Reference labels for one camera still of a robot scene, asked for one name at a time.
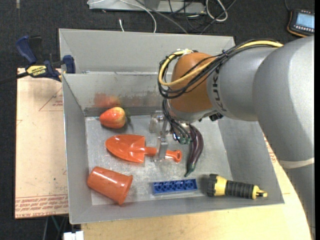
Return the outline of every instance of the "yellow clamp label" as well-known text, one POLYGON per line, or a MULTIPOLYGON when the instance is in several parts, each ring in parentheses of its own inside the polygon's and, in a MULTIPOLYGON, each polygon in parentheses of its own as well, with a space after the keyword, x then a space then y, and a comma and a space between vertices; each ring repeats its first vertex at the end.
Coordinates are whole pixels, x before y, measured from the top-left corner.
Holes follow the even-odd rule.
POLYGON ((47 67, 45 65, 34 65, 30 66, 26 71, 32 77, 36 77, 46 73, 47 67))

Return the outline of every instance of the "blue lego brick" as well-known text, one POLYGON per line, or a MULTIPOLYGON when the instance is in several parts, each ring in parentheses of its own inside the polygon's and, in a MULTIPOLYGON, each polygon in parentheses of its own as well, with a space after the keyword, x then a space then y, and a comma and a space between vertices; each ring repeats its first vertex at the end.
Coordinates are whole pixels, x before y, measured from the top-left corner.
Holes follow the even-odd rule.
POLYGON ((184 193, 196 191, 197 189, 198 187, 195 178, 152 183, 152 192, 154 195, 184 193))

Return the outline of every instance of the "gray tray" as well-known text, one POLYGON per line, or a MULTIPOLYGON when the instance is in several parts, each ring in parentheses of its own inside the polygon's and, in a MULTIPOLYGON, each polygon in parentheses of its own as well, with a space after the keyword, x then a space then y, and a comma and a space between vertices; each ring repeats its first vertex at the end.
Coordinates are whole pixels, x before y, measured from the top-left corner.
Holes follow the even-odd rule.
POLYGON ((174 142, 170 136, 169 149, 182 150, 183 159, 180 163, 153 162, 146 157, 143 164, 133 164, 114 157, 105 148, 107 138, 123 133, 144 135, 147 146, 156 146, 156 135, 149 132, 149 122, 151 114, 161 110, 157 62, 172 52, 173 47, 186 48, 188 42, 194 46, 189 48, 209 54, 217 54, 221 49, 233 45, 229 37, 60 30, 61 56, 74 56, 78 70, 76 74, 64 74, 62 78, 69 218, 72 224, 283 203, 263 133, 257 122, 222 118, 218 122, 204 119, 194 124, 204 138, 204 150, 196 170, 188 176, 188 179, 197 180, 196 192, 152 194, 153 181, 184 179, 189 147, 174 142), (113 43, 100 43, 107 40, 113 40, 113 43), (108 51, 112 54, 114 50, 122 50, 120 57, 123 54, 134 56, 135 46, 142 47, 143 51, 139 59, 130 57, 131 63, 119 57, 112 60, 108 54, 108 51), (106 54, 106 58, 101 59, 99 54, 106 54), (118 130, 100 125, 98 117, 108 109, 99 100, 104 96, 119 99, 121 106, 131 114, 131 124, 118 130), (122 206, 87 186, 88 175, 94 166, 133 175, 131 188, 122 206), (258 185, 268 192, 268 197, 256 200, 208 197, 205 188, 210 173, 228 180, 258 185))

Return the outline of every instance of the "yellow cable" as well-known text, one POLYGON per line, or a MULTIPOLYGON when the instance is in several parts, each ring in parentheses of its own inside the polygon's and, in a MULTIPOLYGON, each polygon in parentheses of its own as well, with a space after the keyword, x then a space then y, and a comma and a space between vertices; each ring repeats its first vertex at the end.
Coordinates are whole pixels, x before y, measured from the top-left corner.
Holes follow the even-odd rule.
MULTIPOLYGON (((242 46, 240 46, 238 49, 240 48, 244 48, 244 47, 248 47, 248 46, 255 46, 255 45, 268 45, 268 46, 273 46, 273 47, 282 47, 283 44, 282 43, 278 43, 278 42, 274 42, 274 41, 267 41, 267 40, 261 40, 261 41, 252 41, 252 42, 248 42, 242 46)), ((203 66, 201 67, 198 67, 196 70, 194 71, 191 71, 190 73, 186 74, 185 76, 173 81, 173 82, 164 82, 162 80, 162 74, 163 72, 165 71, 165 68, 167 67, 167 65, 171 62, 171 60, 175 57, 175 56, 181 56, 183 55, 184 53, 189 53, 189 52, 192 52, 191 50, 182 50, 182 51, 177 51, 173 54, 171 54, 166 60, 165 62, 162 64, 161 68, 160 68, 160 71, 159 71, 159 75, 158 75, 158 81, 161 85, 163 86, 173 86, 173 85, 176 85, 176 84, 179 84, 181 83, 182 81, 184 81, 185 79, 189 78, 191 75, 194 75, 198 72, 201 72, 203 69, 205 69, 211 62, 209 63, 206 63, 204 64, 203 66)))
POLYGON ((239 48, 237 48, 237 50, 240 48, 244 48, 244 47, 248 47, 248 46, 255 46, 255 45, 267 45, 267 46, 273 46, 273 47, 277 47, 277 48, 284 46, 282 43, 279 43, 279 42, 261 40, 261 41, 248 42, 248 43, 240 46, 239 48))

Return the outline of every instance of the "purple eggplant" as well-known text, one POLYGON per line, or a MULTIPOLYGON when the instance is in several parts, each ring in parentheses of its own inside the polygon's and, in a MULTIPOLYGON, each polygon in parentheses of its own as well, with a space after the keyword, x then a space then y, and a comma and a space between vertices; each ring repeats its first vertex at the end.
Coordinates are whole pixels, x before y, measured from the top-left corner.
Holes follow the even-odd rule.
POLYGON ((190 136, 192 140, 192 142, 190 143, 191 150, 187 162, 187 171, 184 177, 187 177, 195 170, 198 159, 204 149, 204 138, 202 137, 198 129, 192 125, 190 125, 190 136))

